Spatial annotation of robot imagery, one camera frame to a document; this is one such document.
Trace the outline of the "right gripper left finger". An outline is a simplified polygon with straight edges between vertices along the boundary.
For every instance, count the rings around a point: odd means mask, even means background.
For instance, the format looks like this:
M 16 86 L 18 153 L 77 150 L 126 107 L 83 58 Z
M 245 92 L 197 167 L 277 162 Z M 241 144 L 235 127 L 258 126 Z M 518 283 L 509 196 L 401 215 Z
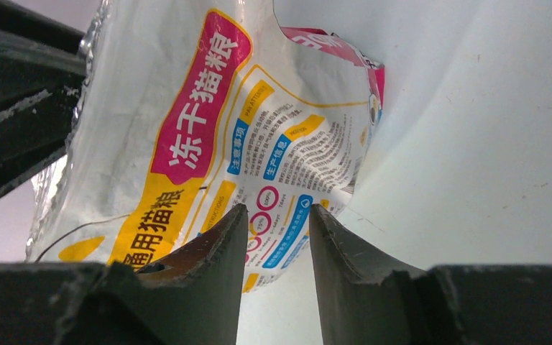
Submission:
M 134 272 L 121 263 L 0 264 L 0 344 L 234 344 L 247 207 Z

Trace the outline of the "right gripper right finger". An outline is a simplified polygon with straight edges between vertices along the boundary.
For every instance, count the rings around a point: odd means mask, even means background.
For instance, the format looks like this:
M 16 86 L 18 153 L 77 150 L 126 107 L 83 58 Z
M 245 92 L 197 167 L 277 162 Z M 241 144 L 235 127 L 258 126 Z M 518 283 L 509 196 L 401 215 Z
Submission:
M 309 216 L 325 344 L 552 344 L 552 264 L 446 264 L 421 270 Z

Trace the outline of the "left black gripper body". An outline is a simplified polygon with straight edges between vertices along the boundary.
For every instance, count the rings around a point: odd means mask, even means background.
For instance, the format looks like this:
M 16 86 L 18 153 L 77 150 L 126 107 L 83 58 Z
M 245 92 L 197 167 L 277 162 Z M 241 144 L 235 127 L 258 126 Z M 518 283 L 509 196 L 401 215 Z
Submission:
M 65 154 L 86 77 L 83 33 L 0 1 L 0 198 Z

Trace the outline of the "pet food bag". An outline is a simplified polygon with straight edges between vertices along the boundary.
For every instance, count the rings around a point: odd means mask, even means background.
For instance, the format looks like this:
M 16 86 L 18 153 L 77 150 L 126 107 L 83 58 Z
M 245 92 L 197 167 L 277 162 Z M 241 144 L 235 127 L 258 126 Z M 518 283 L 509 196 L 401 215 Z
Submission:
M 351 200 L 385 66 L 272 1 L 102 1 L 65 155 L 33 177 L 28 262 L 140 270 L 247 207 L 244 292 Z

